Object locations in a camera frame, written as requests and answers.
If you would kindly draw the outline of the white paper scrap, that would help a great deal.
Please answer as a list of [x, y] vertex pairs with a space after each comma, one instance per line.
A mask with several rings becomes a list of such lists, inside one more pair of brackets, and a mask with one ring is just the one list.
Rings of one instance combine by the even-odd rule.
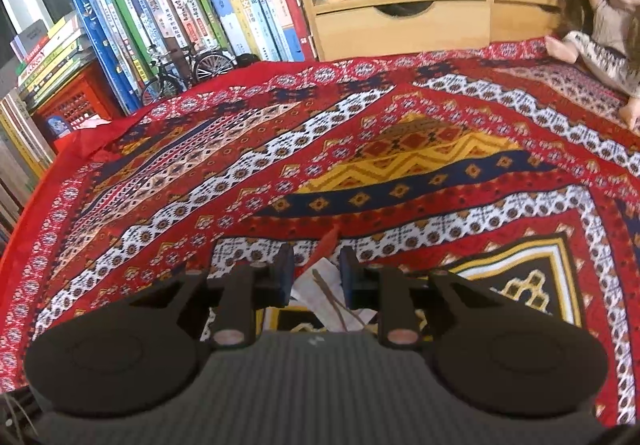
[[347, 307], [340, 270], [326, 257], [294, 281], [291, 297], [309, 309], [329, 332], [361, 331], [376, 315], [372, 309]]

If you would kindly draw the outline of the row of upright books left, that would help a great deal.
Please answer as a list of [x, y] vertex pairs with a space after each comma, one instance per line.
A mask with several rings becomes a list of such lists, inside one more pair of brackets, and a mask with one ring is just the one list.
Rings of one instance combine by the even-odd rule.
[[239, 69], [256, 61], [317, 56], [302, 0], [72, 0], [120, 109], [144, 106], [156, 71], [148, 48], [162, 54], [193, 44], [222, 49]]

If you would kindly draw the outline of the stack of books on crate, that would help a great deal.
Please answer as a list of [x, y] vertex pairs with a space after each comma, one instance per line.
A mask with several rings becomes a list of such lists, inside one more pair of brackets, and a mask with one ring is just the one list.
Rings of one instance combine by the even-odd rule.
[[61, 90], [96, 54], [77, 12], [70, 12], [47, 32], [17, 75], [17, 94], [34, 112]]

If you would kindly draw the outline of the red patterned tablecloth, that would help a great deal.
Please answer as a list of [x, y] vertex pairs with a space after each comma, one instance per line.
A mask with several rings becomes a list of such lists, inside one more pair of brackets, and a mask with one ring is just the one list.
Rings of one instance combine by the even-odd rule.
[[1, 261], [1, 387], [49, 327], [283, 243], [446, 267], [588, 329], [606, 425], [639, 419], [639, 133], [541, 41], [261, 62], [67, 139]]

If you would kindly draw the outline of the miniature black bicycle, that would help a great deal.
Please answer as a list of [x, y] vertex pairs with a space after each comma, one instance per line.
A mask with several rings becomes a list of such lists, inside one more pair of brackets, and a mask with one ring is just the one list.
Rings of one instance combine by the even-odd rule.
[[198, 52], [193, 44], [162, 54], [152, 44], [148, 48], [156, 75], [145, 84], [140, 99], [143, 105], [180, 95], [191, 87], [216, 78], [235, 68], [234, 59], [222, 49]]

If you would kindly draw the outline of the red plastic crate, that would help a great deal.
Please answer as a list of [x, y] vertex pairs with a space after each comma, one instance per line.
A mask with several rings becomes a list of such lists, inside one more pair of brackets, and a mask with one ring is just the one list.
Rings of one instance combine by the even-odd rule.
[[32, 113], [47, 142], [58, 140], [81, 128], [94, 127], [122, 118], [115, 95], [95, 60], [81, 69]]

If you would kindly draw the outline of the wooden drawer organizer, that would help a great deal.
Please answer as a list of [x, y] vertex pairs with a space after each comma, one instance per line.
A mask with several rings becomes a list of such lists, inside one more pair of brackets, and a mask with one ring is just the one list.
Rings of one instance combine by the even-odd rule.
[[302, 0], [321, 60], [484, 48], [551, 33], [555, 0]]

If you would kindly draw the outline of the brown haired doll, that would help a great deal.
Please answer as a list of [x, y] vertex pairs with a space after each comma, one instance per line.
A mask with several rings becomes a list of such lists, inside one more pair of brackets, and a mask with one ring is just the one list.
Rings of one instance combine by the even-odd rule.
[[603, 84], [627, 97], [618, 115], [639, 124], [639, 0], [558, 0], [560, 23], [544, 39], [547, 54], [581, 61]]

